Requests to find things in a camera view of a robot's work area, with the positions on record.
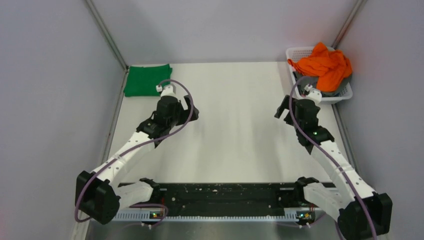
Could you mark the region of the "orange t shirt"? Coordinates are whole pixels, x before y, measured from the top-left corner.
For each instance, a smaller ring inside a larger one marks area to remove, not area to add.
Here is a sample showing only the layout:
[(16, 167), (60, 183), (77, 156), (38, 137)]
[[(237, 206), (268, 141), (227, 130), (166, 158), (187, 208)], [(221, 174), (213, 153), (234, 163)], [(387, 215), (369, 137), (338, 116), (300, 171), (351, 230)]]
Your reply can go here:
[(348, 57), (341, 50), (329, 50), (322, 42), (317, 43), (311, 55), (288, 63), (295, 70), (309, 77), (317, 77), (316, 88), (323, 92), (334, 92), (342, 80), (353, 73), (353, 68)]

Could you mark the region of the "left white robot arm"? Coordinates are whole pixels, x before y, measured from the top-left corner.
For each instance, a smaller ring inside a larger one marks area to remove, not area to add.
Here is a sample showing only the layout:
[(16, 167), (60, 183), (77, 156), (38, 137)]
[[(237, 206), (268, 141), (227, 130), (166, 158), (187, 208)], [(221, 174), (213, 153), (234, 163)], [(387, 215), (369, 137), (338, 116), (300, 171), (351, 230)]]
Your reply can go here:
[(105, 225), (119, 210), (138, 203), (154, 207), (160, 202), (160, 193), (154, 183), (138, 180), (121, 185), (123, 178), (137, 164), (136, 154), (142, 156), (153, 151), (163, 140), (176, 134), (172, 128), (182, 130), (199, 117), (190, 94), (184, 96), (187, 109), (174, 95), (165, 95), (157, 103), (152, 115), (141, 122), (129, 140), (106, 162), (91, 171), (82, 171), (76, 179), (74, 218), (79, 212)]

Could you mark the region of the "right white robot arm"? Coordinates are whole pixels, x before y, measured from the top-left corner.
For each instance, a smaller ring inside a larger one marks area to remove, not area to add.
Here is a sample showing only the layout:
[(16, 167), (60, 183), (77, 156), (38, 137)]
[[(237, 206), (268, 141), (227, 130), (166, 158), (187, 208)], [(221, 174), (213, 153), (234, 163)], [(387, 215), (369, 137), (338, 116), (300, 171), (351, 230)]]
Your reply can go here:
[(321, 208), (335, 221), (346, 240), (376, 240), (387, 234), (392, 199), (367, 184), (343, 156), (331, 133), (319, 125), (320, 107), (311, 99), (286, 95), (275, 118), (279, 119), (285, 110), (288, 111), (285, 123), (294, 127), (299, 144), (324, 169), (337, 189), (332, 192), (313, 177), (300, 177), (293, 192), (294, 202)]

